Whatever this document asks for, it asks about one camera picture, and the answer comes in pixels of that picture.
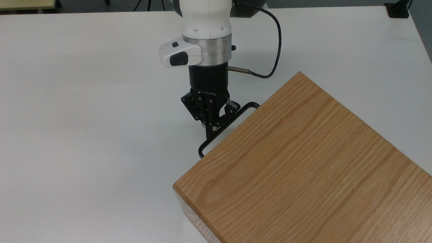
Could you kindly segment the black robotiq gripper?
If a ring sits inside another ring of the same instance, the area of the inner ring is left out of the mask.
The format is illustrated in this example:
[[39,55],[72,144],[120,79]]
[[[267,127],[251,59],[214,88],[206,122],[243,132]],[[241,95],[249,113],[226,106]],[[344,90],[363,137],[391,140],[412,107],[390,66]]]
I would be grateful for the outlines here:
[[[216,129],[219,129],[241,109],[239,103],[229,99],[228,71],[226,68],[227,65],[193,65],[188,67],[190,86],[197,92],[188,92],[181,98],[181,101],[192,117],[199,120],[204,126],[207,139],[213,137],[214,125],[216,125]],[[216,101],[212,95],[224,95],[228,98],[223,107],[224,114],[219,114],[217,121]]]

